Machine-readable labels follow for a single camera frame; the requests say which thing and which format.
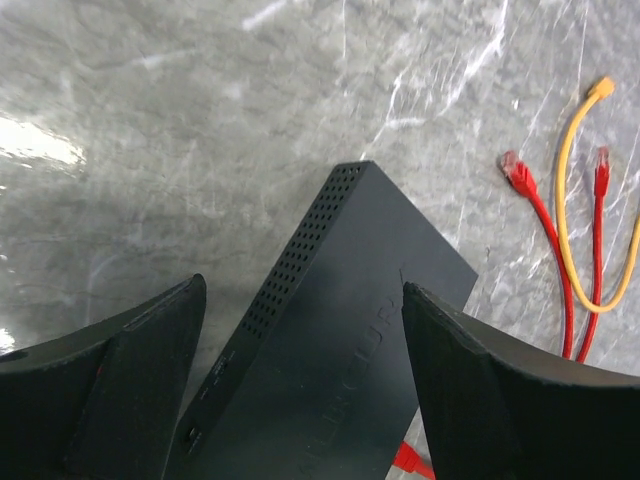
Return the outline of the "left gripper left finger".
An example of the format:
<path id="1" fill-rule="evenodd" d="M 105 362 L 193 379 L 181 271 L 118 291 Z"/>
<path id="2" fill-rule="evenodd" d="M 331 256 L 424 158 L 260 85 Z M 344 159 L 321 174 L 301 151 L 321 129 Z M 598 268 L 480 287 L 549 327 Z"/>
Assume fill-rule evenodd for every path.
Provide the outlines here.
<path id="1" fill-rule="evenodd" d="M 196 274 L 130 310 L 2 355 L 2 478 L 163 478 L 206 295 Z"/>

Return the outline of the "black network switch box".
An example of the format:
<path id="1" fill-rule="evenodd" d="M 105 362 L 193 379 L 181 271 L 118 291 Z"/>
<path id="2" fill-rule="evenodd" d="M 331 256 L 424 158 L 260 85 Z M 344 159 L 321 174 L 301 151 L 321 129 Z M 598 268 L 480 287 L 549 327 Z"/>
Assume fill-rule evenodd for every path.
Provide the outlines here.
<path id="1" fill-rule="evenodd" d="M 476 279 L 379 166 L 335 166 L 180 420 L 166 477 L 384 478 L 418 408 L 403 287 L 463 308 Z"/>

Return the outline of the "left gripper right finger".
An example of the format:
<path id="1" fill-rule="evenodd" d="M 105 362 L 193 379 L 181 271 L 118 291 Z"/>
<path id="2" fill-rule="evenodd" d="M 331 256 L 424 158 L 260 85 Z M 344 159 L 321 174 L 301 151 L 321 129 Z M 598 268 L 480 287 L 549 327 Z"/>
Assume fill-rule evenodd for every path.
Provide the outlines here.
<path id="1" fill-rule="evenodd" d="M 635 479 L 639 380 L 553 355 L 413 283 L 402 317 L 439 479 Z"/>

